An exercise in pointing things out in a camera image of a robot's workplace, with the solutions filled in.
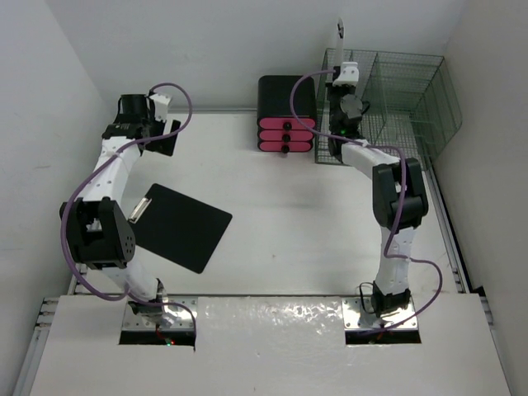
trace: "white wall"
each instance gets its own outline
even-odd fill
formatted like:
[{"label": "white wall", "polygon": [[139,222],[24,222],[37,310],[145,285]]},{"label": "white wall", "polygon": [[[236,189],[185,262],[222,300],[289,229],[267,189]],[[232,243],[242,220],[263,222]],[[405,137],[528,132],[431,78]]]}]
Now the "white wall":
[{"label": "white wall", "polygon": [[111,115],[43,0],[4,0],[0,43],[0,394],[8,395],[42,299],[68,285],[59,207],[93,167]]},{"label": "white wall", "polygon": [[464,124],[436,164],[514,394],[528,394],[527,21],[526,0],[468,0],[446,53]]},{"label": "white wall", "polygon": [[103,98],[164,80],[200,107],[255,106],[263,74],[321,67],[341,16],[349,47],[441,54],[464,0],[46,0]]}]

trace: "metal plate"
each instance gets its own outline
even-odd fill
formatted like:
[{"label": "metal plate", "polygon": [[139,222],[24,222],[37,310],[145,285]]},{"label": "metal plate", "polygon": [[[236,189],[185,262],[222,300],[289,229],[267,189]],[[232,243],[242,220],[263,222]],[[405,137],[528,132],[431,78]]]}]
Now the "metal plate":
[{"label": "metal plate", "polygon": [[[382,315],[381,318],[377,318],[372,312],[372,305],[370,304],[370,297],[364,296],[365,309],[363,311],[361,307],[361,297],[346,297],[342,299],[343,309],[343,323],[345,325],[345,332],[354,332],[369,330],[372,328],[379,328],[380,324],[383,323],[385,327],[390,326],[393,323],[400,322],[405,318],[409,318],[414,315],[414,303],[411,299],[408,307],[403,309],[397,309],[392,313]],[[392,332],[397,331],[412,331],[418,330],[418,321],[416,318],[412,318],[405,323],[400,324]]]},{"label": "metal plate", "polygon": [[[191,310],[192,314],[196,318],[198,315],[198,297],[197,296],[176,296],[169,295],[169,301],[173,303],[179,303],[185,305]],[[193,328],[191,315],[185,310],[176,306],[171,306],[170,310],[173,311],[178,320],[171,327],[163,327],[161,330],[171,330],[172,332],[188,332],[189,329]],[[125,308],[125,315],[123,317],[123,325],[121,331],[123,332],[145,332],[154,331],[156,325],[154,322],[149,322],[145,318],[138,315],[134,315],[132,308],[127,304]]]}]

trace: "metal grid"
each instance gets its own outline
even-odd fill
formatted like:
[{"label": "metal grid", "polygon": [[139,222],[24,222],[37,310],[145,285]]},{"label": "metal grid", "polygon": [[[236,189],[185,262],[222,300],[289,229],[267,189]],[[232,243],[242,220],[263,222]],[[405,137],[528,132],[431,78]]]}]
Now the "metal grid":
[{"label": "metal grid", "polygon": [[[326,50],[322,69],[333,66],[334,53]],[[372,144],[398,146],[429,168],[462,123],[444,58],[346,50],[344,59],[359,64],[356,95],[370,103],[361,134]],[[329,74],[318,85],[318,128],[325,133],[329,133],[325,83],[331,80]],[[316,138],[315,162],[339,164],[328,152],[327,138]]]}]

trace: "black clipboard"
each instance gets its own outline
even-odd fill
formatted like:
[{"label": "black clipboard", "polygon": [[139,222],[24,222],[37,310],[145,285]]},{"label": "black clipboard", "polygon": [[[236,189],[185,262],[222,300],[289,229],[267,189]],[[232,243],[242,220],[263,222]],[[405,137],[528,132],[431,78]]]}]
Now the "black clipboard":
[{"label": "black clipboard", "polygon": [[129,223],[138,246],[200,274],[232,218],[223,210],[153,184]]}]

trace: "wire mesh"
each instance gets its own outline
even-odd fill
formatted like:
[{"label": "wire mesh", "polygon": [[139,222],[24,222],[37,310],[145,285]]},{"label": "wire mesh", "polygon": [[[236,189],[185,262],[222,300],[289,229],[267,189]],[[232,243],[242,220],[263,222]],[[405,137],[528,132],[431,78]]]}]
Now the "wire mesh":
[{"label": "wire mesh", "polygon": [[[327,49],[322,69],[334,64]],[[462,115],[446,62],[441,56],[346,50],[345,60],[358,63],[356,95],[370,103],[360,132],[372,144],[395,145],[428,168],[462,124]],[[326,82],[318,85],[318,128],[329,133]],[[317,137],[315,162],[340,164],[328,152],[328,140]]]}]

